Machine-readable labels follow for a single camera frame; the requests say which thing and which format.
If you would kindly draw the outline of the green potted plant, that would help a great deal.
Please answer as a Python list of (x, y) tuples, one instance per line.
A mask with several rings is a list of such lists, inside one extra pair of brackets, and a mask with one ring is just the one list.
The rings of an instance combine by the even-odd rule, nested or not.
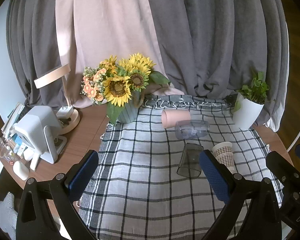
[(243, 85), (241, 89), (236, 90), (237, 100), (239, 96), (243, 96), (243, 99), (256, 103), (258, 105), (264, 105), (267, 102), (267, 91), (269, 86), (265, 81), (264, 72), (253, 73), (253, 79), (249, 85)]

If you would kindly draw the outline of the striped cushion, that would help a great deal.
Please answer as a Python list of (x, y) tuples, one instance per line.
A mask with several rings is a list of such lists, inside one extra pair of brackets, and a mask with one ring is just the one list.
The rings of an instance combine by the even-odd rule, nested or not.
[(14, 209), (14, 195), (8, 192), (3, 201), (0, 201), (0, 228), (12, 240), (16, 240), (18, 213)]

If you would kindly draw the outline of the clear blue plastic cup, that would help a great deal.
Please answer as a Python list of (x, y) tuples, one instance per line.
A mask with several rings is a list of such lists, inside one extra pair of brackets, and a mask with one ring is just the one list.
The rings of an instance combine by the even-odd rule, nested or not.
[(175, 124), (175, 136), (180, 140), (202, 138), (209, 131), (210, 124), (204, 120), (183, 120)]

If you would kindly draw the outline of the light blue ribbed vase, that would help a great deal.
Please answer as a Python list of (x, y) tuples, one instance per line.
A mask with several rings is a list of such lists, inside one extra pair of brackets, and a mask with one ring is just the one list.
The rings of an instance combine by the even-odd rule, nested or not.
[(137, 119), (138, 111), (143, 104), (145, 95), (144, 92), (134, 91), (132, 98), (125, 104), (123, 111), (118, 116), (118, 122), (128, 124)]

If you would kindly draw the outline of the sunflower bouquet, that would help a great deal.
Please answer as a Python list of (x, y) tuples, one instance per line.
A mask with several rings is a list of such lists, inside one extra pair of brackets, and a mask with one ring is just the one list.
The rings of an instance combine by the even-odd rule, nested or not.
[(141, 53), (117, 60), (116, 56), (104, 59), (96, 68), (85, 67), (81, 94), (93, 104), (107, 105), (107, 117), (111, 124), (118, 122), (118, 116), (134, 91), (146, 92), (149, 85), (160, 88), (169, 85), (170, 80), (154, 69), (155, 63)]

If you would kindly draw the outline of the dark smoky glass cup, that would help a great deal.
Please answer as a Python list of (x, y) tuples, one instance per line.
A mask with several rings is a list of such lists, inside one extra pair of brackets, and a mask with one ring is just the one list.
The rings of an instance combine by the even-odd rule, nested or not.
[(177, 174), (186, 178), (198, 178), (202, 172), (199, 164), (199, 156), (203, 147), (193, 143), (187, 143), (181, 155)]

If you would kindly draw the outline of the pink plastic cup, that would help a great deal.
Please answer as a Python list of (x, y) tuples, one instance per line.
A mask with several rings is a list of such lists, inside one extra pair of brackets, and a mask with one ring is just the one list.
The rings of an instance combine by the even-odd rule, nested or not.
[(161, 122), (163, 128), (172, 128), (178, 121), (190, 120), (191, 115), (187, 110), (165, 109), (161, 113)]

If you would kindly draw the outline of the black white checkered tablecloth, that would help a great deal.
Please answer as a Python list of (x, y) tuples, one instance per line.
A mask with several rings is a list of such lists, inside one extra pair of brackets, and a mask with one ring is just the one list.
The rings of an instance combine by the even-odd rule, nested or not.
[(209, 134), (193, 142), (208, 150), (231, 142), (235, 170), (248, 180), (270, 178), (282, 199), (282, 185), (266, 167), (269, 148), (254, 129), (234, 125), (228, 103), (148, 96), (134, 122), (108, 125), (103, 135), (99, 164), (79, 207), (97, 239), (201, 239), (220, 214), (224, 204), (204, 174), (192, 179), (177, 173), (186, 141), (163, 128), (165, 109), (185, 109), (207, 121)]

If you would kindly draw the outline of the stack of books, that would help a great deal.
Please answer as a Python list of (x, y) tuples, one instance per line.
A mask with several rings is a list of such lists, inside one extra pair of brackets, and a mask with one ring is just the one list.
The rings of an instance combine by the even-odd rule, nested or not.
[(17, 145), (17, 143), (15, 142), (17, 134), (14, 126), (22, 118), (24, 109), (25, 105), (18, 102), (14, 110), (9, 114), (7, 121), (1, 128), (4, 141), (8, 143), (12, 150), (14, 150)]

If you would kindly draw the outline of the patterned paper cup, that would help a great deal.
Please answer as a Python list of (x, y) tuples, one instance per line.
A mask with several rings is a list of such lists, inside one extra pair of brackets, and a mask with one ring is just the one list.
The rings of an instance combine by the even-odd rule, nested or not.
[(234, 174), (236, 172), (232, 143), (225, 141), (213, 146), (212, 154), (220, 164), (225, 165)]

